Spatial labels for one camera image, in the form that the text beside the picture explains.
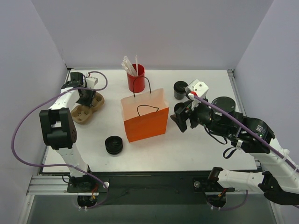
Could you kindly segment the black paper coffee cup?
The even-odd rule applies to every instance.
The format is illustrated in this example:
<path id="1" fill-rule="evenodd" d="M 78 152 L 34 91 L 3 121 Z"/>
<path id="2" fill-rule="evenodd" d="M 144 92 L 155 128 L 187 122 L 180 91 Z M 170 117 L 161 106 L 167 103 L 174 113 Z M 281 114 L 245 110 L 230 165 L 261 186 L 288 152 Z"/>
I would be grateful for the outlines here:
<path id="1" fill-rule="evenodd" d="M 186 92 L 185 91 L 174 91 L 174 98 L 176 100 L 182 100 L 185 97 Z"/>

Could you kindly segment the black cup lid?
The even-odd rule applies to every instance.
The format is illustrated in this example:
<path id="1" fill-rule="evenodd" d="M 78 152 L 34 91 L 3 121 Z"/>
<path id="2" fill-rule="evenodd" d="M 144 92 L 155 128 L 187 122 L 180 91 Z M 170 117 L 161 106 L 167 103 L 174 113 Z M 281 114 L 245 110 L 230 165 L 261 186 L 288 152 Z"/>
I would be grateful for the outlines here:
<path id="1" fill-rule="evenodd" d="M 177 93 L 185 93 L 185 89 L 188 86 L 188 84 L 185 81 L 177 81 L 174 86 L 173 89 L 175 92 Z"/>

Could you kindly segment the orange paper bag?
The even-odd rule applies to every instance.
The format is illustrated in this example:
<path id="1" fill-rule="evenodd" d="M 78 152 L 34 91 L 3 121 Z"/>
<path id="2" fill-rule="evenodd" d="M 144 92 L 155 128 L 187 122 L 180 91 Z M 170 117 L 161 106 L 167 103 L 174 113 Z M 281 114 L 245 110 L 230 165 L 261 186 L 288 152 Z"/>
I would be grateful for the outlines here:
<path id="1" fill-rule="evenodd" d="M 122 117 L 129 142 L 143 140 L 166 133 L 169 104 L 164 89 L 150 90 L 121 99 Z"/>

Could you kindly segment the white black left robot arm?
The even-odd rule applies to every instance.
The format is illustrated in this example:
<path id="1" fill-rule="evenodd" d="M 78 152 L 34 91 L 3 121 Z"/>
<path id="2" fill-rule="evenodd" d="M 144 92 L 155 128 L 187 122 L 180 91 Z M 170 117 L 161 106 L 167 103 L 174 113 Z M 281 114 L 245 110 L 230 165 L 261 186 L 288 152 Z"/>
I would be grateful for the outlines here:
<path id="1" fill-rule="evenodd" d="M 43 141 L 63 158 L 70 166 L 70 183 L 89 192 L 95 186 L 95 180 L 87 173 L 91 173 L 89 166 L 82 159 L 77 146 L 77 130 L 70 109 L 77 103 L 91 106 L 98 79 L 72 72 L 71 78 L 62 87 L 54 104 L 39 113 Z"/>

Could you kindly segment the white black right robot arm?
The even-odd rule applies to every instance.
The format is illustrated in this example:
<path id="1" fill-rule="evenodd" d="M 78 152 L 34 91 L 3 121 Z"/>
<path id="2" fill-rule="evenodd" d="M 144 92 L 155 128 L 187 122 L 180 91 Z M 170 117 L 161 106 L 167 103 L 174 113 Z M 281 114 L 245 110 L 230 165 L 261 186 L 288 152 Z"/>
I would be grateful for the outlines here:
<path id="1" fill-rule="evenodd" d="M 298 165 L 290 159 L 289 151 L 280 147 L 269 126 L 260 119 L 238 112 L 232 98 L 218 97 L 212 102 L 194 99 L 177 103 L 171 119 L 181 132 L 202 126 L 215 140 L 223 138 L 223 145 L 230 144 L 222 154 L 225 159 L 236 151 L 243 151 L 262 166 L 258 172 L 213 167 L 208 178 L 201 182 L 203 190 L 219 193 L 207 199 L 212 206 L 222 208 L 226 192 L 237 189 L 260 193 L 280 205 L 298 206 Z"/>

